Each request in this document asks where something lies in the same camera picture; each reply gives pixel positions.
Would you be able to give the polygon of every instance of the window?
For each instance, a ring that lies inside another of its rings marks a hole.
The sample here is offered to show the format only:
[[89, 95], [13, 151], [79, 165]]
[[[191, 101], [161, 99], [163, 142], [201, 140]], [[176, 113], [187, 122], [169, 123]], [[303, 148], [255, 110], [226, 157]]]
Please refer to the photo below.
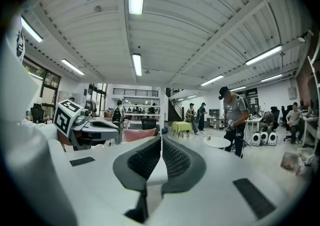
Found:
[[105, 110], [107, 84], [89, 84], [87, 98], [95, 102], [96, 116], [103, 116]]
[[36, 103], [37, 99], [41, 97], [41, 105], [44, 111], [43, 118], [53, 119], [56, 108], [60, 76], [57, 76], [49, 70], [41, 67], [37, 63], [28, 59], [26, 56], [23, 58], [22, 65], [40, 87], [33, 98], [33, 103]]

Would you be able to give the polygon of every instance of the gray t-shirt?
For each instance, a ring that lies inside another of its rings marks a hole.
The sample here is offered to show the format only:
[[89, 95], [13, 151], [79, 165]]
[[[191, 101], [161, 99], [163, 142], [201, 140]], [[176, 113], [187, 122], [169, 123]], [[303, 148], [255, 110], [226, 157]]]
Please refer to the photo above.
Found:
[[286, 115], [286, 119], [289, 119], [290, 125], [297, 125], [299, 124], [299, 118], [302, 117], [302, 114], [299, 110], [294, 112], [293, 110], [290, 110], [288, 115]]
[[239, 97], [239, 106], [237, 103], [237, 95], [233, 96], [231, 103], [227, 103], [225, 100], [223, 101], [224, 112], [226, 112], [226, 121], [228, 122], [230, 119], [235, 122], [241, 117], [241, 111], [246, 110], [246, 105], [243, 97]]

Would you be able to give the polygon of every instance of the balcony railing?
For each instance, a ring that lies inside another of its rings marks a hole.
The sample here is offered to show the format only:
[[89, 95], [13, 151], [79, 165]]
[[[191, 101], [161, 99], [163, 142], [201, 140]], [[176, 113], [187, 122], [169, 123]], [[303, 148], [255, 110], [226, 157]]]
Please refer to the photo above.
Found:
[[159, 96], [158, 91], [120, 89], [120, 88], [114, 88], [113, 94], [115, 94], [115, 95], [129, 95], [129, 96], [147, 96], [147, 97], [158, 97]]

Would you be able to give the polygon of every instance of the staircase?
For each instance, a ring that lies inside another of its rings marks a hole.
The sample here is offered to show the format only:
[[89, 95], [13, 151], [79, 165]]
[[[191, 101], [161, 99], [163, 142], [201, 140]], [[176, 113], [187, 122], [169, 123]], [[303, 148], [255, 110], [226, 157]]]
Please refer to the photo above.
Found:
[[184, 114], [184, 109], [181, 108], [175, 100], [170, 101], [168, 103], [168, 121], [169, 122], [181, 122], [183, 121], [183, 118], [177, 113], [175, 107], [177, 108], [178, 111], [180, 111], [180, 114]]

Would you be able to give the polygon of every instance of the dark pants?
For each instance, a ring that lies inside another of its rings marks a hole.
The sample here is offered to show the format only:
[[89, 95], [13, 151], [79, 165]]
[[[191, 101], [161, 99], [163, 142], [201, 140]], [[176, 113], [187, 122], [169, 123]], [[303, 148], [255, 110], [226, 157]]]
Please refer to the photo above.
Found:
[[229, 147], [225, 148], [225, 151], [230, 152], [232, 148], [232, 144], [234, 142], [235, 144], [235, 154], [237, 156], [241, 156], [242, 152], [242, 146], [244, 143], [244, 130], [246, 125], [243, 123], [241, 125], [238, 125], [235, 129], [232, 131], [227, 131], [224, 138], [229, 140], [231, 142], [231, 145]]
[[291, 125], [290, 132], [291, 132], [291, 143], [296, 141], [296, 132], [299, 132], [298, 140], [301, 140], [303, 135], [304, 128], [301, 124]]
[[205, 117], [203, 116], [201, 116], [200, 118], [199, 118], [199, 126], [198, 126], [198, 128], [199, 128], [199, 130], [200, 131], [203, 131], [204, 130], [204, 127], [205, 127]]

